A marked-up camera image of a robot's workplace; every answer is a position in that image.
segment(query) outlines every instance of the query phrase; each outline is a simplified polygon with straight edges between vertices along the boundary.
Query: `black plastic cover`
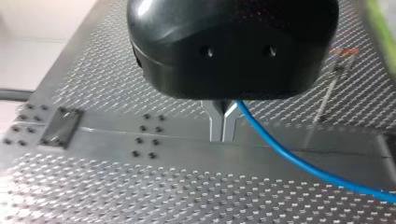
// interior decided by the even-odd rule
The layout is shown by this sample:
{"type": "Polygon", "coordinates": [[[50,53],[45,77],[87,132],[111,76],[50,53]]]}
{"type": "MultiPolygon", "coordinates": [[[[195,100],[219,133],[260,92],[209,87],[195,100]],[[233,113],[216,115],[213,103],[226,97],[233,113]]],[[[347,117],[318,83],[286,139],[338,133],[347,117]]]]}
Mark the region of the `black plastic cover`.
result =
{"type": "Polygon", "coordinates": [[[338,3],[130,0],[127,14],[134,54],[158,91],[264,100],[294,96],[315,82],[338,3]]]}

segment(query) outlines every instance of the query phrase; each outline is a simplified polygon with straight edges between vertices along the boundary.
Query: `perforated metal plate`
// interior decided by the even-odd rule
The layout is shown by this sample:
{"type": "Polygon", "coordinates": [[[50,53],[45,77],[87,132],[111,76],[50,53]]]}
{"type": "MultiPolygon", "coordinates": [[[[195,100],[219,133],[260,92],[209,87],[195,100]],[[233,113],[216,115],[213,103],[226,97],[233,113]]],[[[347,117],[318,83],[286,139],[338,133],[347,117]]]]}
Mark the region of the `perforated metal plate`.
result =
{"type": "MultiPolygon", "coordinates": [[[[359,183],[392,189],[396,171],[389,149],[381,135],[367,130],[394,128],[395,89],[357,4],[340,0],[333,47],[359,48],[360,54],[326,105],[326,128],[305,129],[332,81],[331,59],[306,94],[249,106],[298,156],[359,183]]],[[[0,222],[396,222],[394,204],[317,181],[275,154],[242,119],[232,144],[210,144],[198,102],[163,96],[142,78],[125,6],[126,0],[99,0],[35,92],[33,108],[21,111],[26,118],[14,123],[19,130],[11,129],[10,142],[1,143],[0,222]],[[59,105],[86,114],[68,150],[43,151],[36,145],[59,105]],[[151,119],[144,119],[146,113],[151,119]],[[140,125],[147,131],[141,133],[140,125]]]]}
{"type": "Polygon", "coordinates": [[[4,223],[394,223],[396,206],[319,183],[26,154],[4,223]]]}

